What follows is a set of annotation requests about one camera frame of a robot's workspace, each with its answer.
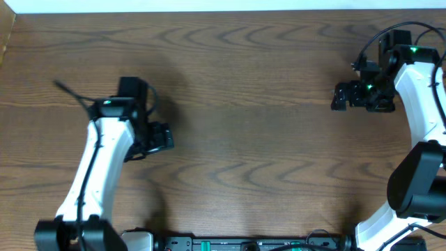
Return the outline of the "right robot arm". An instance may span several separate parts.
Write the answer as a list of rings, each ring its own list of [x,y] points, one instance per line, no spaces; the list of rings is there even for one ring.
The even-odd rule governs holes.
[[[391,174],[386,202],[350,236],[341,237],[338,250],[425,250],[422,240],[409,235],[431,230],[445,221],[445,59],[434,47],[413,40],[403,23],[388,27],[372,39],[378,41],[378,62],[361,51],[353,70],[357,80],[340,82],[334,89],[333,111],[363,107],[368,112],[390,113],[399,96],[405,109],[412,149]]]

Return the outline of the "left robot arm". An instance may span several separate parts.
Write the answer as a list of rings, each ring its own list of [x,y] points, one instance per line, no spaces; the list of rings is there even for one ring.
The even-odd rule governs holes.
[[[40,220],[34,231],[38,250],[159,250],[152,233],[118,234],[112,210],[124,163],[172,149],[169,125],[150,122],[147,106],[155,89],[138,77],[121,77],[116,95],[93,98],[86,146],[71,188],[53,220]]]

